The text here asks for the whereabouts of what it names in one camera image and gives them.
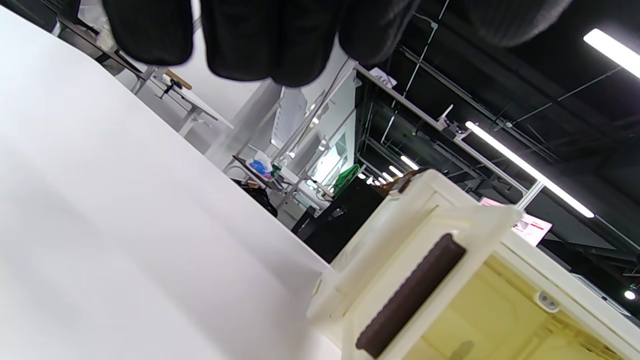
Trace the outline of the person's left hand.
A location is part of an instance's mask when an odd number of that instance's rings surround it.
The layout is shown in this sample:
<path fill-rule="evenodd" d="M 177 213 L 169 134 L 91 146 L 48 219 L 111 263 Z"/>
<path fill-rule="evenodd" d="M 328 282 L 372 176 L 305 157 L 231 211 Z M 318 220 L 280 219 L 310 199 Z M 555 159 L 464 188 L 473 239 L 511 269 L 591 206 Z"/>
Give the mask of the person's left hand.
<path fill-rule="evenodd" d="M 201 0 L 210 71 L 231 81 L 300 88 L 325 70 L 338 42 L 375 65 L 393 54 L 419 0 Z M 189 0 L 102 0 L 115 43 L 137 62 L 175 67 L 194 51 Z"/>

